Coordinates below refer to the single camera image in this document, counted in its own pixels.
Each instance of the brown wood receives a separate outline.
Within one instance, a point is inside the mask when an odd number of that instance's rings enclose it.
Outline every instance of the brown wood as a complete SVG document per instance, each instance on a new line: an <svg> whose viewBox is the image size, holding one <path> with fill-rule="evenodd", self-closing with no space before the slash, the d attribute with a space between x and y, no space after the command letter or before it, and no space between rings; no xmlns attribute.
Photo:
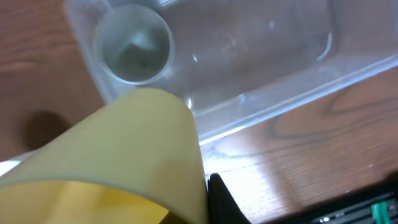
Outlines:
<svg viewBox="0 0 398 224"><path fill-rule="evenodd" d="M398 68L202 148L259 223L365 187L398 169Z"/></svg>
<svg viewBox="0 0 398 224"><path fill-rule="evenodd" d="M0 2L0 160L41 147L103 105L62 3Z"/></svg>
<svg viewBox="0 0 398 224"><path fill-rule="evenodd" d="M0 160L103 105L61 0L0 3ZM254 223L349 194L398 169L398 69L203 147Z"/></svg>

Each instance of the transparent plastic box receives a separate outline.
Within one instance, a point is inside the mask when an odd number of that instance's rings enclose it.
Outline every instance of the transparent plastic box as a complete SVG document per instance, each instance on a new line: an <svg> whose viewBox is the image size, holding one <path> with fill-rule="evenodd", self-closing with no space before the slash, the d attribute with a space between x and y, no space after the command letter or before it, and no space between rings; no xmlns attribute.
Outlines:
<svg viewBox="0 0 398 224"><path fill-rule="evenodd" d="M174 37L171 66L150 84L110 77L93 52L102 18L127 4L158 12ZM396 0L66 0L65 10L106 103L169 91L194 114L200 144L398 64Z"/></svg>

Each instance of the yellow plastic object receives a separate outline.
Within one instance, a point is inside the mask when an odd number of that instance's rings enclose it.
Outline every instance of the yellow plastic object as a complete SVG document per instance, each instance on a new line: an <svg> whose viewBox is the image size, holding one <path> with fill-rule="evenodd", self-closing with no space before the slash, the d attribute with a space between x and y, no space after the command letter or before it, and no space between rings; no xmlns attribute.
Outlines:
<svg viewBox="0 0 398 224"><path fill-rule="evenodd" d="M0 178L0 223L159 223L169 210L207 223L206 203L193 116L150 88L105 106Z"/></svg>

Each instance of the wooden surface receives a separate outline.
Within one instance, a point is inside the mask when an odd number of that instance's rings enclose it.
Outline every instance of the wooden surface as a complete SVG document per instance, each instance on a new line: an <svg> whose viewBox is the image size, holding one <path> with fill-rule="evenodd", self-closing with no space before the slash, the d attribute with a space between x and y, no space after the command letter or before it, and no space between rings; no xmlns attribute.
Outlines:
<svg viewBox="0 0 398 224"><path fill-rule="evenodd" d="M0 2L0 160L43 146L103 105L62 2Z"/></svg>
<svg viewBox="0 0 398 224"><path fill-rule="evenodd" d="M398 169L398 68L202 148L244 214L260 223Z"/></svg>
<svg viewBox="0 0 398 224"><path fill-rule="evenodd" d="M61 0L0 3L0 160L38 148L103 105ZM398 69L203 147L260 223L398 168Z"/></svg>

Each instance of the cup rim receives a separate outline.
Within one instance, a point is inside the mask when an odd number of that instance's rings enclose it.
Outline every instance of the cup rim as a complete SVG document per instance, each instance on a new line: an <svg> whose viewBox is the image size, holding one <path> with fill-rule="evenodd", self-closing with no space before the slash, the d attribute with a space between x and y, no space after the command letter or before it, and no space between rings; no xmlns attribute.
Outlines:
<svg viewBox="0 0 398 224"><path fill-rule="evenodd" d="M151 8L149 8L149 7L141 6L141 5L138 5L138 4L127 4L127 5L123 5L123 6L116 7L116 8L114 8L114 9L112 9L112 10L115 10L115 9L117 9L117 8L120 8L120 7L126 7L126 6L129 6L129 7L137 7L137 8L140 8L140 10L145 10L145 11L151 13L151 14L155 14L156 17L158 17L158 18L160 19L160 21L162 21L162 23L163 23L163 25L164 25L164 28L165 28L165 30L166 30L166 32L167 32L167 35L168 35L168 37L169 37L169 55L168 55L168 57L167 57L166 63L164 64L164 66L162 67L162 69L159 70L159 72L158 72L156 75L154 75L154 76L151 77L151 78L145 79L145 80L141 80L141 81L134 82L134 81L129 81L129 80L122 79L122 78L120 78L119 76L117 76L117 75L109 68L109 66L105 63L104 58L103 58L103 56L102 56L102 53L101 53L101 51L100 51L100 43L99 43L99 40L98 40L98 38L97 38L98 35L96 35L96 33L98 32L97 27L99 27L102 23L104 23L104 19L106 18L106 16L108 16L109 13L112 13L112 12L109 12L107 15L105 15L105 16L102 18L102 20L96 25L95 37L94 37L94 41L93 41L93 53L94 53L94 58L95 58L95 60L96 60L96 63L99 65L99 67L100 67L109 77L111 77L111 78L113 78L113 79L116 79L116 80L118 80L118 81L120 81L120 82L127 83L127 84L130 84L130 85L145 85L145 84L150 84L150 83L152 83L152 82L154 82L154 81L156 81L156 80L162 78L162 77L164 76L166 70L169 69L169 67L171 66L172 62L174 61L175 45L174 45L173 34L172 34L172 31L170 30L169 25L166 23L166 21L163 19L163 17L160 16L159 13L157 13L156 11L154 11L153 9L151 9Z"/></svg>

